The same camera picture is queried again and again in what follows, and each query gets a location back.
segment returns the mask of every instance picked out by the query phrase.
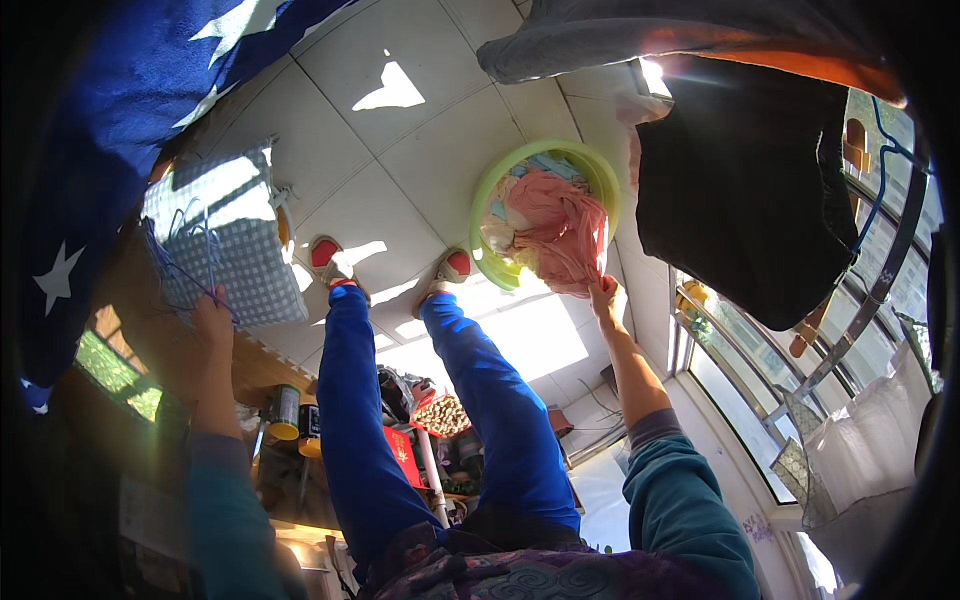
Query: white pipe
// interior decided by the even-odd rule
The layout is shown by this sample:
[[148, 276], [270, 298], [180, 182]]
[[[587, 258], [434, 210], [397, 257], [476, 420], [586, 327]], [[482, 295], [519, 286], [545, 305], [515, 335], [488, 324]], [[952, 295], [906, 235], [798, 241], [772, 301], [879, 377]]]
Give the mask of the white pipe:
[[446, 518], [446, 498], [444, 488], [440, 485], [440, 472], [437, 471], [437, 460], [433, 456], [433, 446], [430, 445], [430, 434], [422, 429], [417, 430], [417, 441], [420, 442], [420, 454], [423, 455], [423, 468], [426, 470], [426, 480], [430, 489], [437, 495], [437, 507], [434, 514], [444, 529], [450, 528], [450, 521]]

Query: red paper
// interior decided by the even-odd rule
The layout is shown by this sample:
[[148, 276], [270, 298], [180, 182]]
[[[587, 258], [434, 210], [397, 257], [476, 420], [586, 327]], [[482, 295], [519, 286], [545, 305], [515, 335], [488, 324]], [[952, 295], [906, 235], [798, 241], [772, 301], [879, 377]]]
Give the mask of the red paper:
[[426, 486], [420, 480], [420, 471], [417, 469], [417, 461], [414, 460], [414, 448], [410, 445], [410, 438], [386, 426], [383, 428], [383, 436], [387, 439], [387, 444], [394, 452], [396, 463], [400, 465], [400, 470], [403, 471], [410, 485], [426, 490]]

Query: pink cloth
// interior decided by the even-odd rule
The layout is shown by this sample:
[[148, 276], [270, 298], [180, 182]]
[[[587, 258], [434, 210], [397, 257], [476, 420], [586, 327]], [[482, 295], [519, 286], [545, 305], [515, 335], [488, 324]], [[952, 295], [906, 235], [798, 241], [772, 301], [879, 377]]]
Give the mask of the pink cloth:
[[607, 209], [566, 181], [540, 171], [514, 185], [508, 201], [530, 222], [517, 231], [517, 251], [540, 255], [537, 275], [557, 294], [589, 298], [607, 264]]

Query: woman's right hand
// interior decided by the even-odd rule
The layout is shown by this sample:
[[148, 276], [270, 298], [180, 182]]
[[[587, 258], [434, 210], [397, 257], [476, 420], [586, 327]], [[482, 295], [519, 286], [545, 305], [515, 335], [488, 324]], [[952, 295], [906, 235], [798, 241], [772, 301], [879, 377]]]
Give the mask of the woman's right hand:
[[599, 282], [591, 283], [590, 308], [600, 324], [601, 331], [608, 331], [620, 324], [627, 304], [627, 292], [613, 276], [604, 275]]

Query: teal sleeve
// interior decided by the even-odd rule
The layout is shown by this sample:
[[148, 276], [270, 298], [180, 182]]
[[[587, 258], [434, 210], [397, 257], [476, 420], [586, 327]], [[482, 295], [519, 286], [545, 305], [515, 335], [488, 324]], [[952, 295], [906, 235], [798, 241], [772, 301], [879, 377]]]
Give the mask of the teal sleeve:
[[630, 503], [630, 542], [703, 569], [732, 598], [758, 599], [750, 545], [723, 503], [707, 459], [682, 434], [634, 450], [623, 484]]
[[[221, 439], [204, 442], [210, 446], [212, 439], [229, 449], [229, 439], [216, 438]], [[253, 491], [249, 468], [238, 473], [216, 452], [198, 452], [196, 443], [193, 449], [190, 520], [207, 598], [288, 598], [276, 568], [276, 534]], [[240, 452], [246, 460], [242, 444]]]

